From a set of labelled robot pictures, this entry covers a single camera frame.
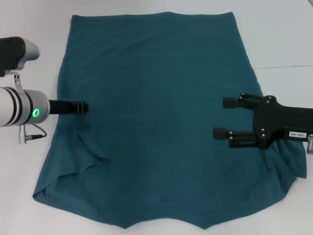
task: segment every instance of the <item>green led ring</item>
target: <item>green led ring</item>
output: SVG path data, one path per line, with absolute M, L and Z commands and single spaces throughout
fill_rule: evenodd
M 33 117 L 34 117 L 34 118 L 38 117 L 39 114 L 40 114 L 39 109 L 35 109 L 35 110 L 33 111 Z

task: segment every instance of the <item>teal fabric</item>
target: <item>teal fabric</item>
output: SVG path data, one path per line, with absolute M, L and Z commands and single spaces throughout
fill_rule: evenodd
M 214 140 L 216 126 L 252 130 L 251 110 L 223 109 L 241 92 L 262 94 L 232 13 L 73 16 L 57 93 L 90 111 L 59 117 L 34 199 L 123 228 L 203 229 L 278 202 L 306 177 L 303 144 Z

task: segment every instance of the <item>cable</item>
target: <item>cable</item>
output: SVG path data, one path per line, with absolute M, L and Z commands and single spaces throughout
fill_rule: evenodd
M 28 141 L 36 140 L 36 139 L 41 139 L 41 138 L 47 136 L 47 132 L 46 132 L 43 128 L 37 126 L 36 124 L 33 124 L 33 126 L 34 126 L 34 127 L 37 127 L 39 130 L 41 130 L 41 131 L 44 133 L 44 135 L 30 135 L 30 136 L 26 136 L 26 139 L 27 139 Z

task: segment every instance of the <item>white cylinder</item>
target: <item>white cylinder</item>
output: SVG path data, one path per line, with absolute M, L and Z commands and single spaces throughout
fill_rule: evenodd
M 10 93 L 0 87 L 0 126 L 4 126 L 9 122 L 13 111 L 14 104 Z

